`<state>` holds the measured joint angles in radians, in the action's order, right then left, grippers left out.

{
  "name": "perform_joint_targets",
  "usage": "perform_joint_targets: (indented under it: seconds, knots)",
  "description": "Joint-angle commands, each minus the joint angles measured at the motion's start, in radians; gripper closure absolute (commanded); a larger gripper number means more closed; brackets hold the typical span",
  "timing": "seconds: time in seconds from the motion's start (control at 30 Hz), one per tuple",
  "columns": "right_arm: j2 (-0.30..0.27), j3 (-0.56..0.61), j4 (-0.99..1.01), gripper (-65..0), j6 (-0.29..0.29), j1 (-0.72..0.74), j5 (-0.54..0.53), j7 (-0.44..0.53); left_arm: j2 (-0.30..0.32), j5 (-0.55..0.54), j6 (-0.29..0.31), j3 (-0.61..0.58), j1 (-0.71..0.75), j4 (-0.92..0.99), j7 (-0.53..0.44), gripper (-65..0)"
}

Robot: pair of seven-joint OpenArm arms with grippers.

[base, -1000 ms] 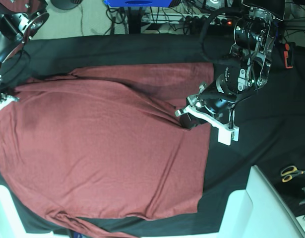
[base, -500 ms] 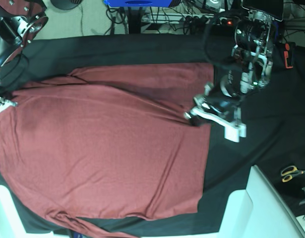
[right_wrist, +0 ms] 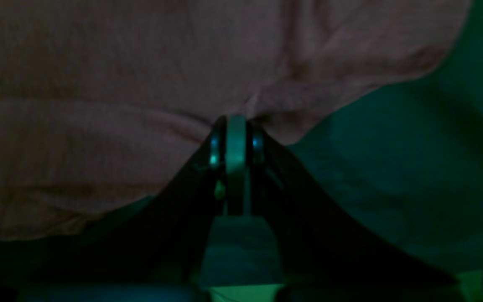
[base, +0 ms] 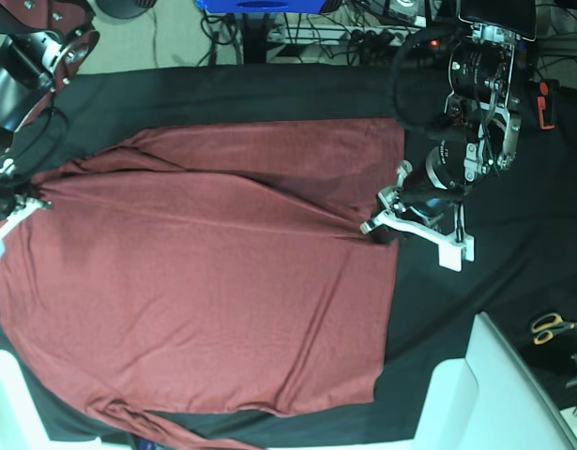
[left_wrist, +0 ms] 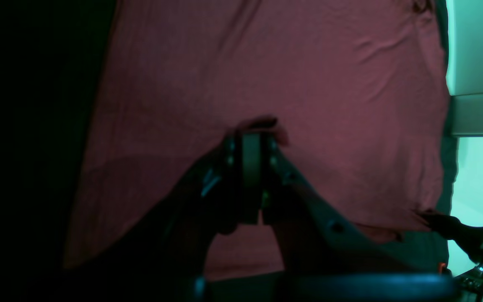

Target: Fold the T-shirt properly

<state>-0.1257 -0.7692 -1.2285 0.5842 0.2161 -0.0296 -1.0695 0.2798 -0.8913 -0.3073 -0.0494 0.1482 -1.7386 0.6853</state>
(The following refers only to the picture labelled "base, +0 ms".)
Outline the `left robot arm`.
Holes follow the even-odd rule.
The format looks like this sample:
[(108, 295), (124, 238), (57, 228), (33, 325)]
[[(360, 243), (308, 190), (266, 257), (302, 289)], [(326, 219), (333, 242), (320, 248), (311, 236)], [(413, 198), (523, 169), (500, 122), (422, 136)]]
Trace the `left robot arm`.
[[(472, 188), (507, 171), (522, 127), (524, 46), (536, 38), (533, 1), (428, 1), (424, 25), (400, 45), (388, 75), (394, 119), (437, 145), (414, 167), (404, 160), (396, 180), (376, 195), (365, 234), (414, 235), (436, 245), (440, 266), (461, 271), (475, 259), (463, 201)], [(422, 121), (399, 102), (399, 80), (411, 52), (427, 44), (448, 53), (450, 91), (444, 110)]]

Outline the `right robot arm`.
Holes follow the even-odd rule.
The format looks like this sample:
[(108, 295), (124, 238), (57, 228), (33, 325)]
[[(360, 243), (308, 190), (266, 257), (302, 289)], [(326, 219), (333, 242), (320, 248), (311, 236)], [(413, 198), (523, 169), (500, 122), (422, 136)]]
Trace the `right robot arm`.
[(14, 149), (15, 136), (54, 111), (56, 96), (99, 41), (94, 17), (86, 1), (0, 1), (0, 259), (5, 237), (51, 206), (15, 181), (30, 151)]

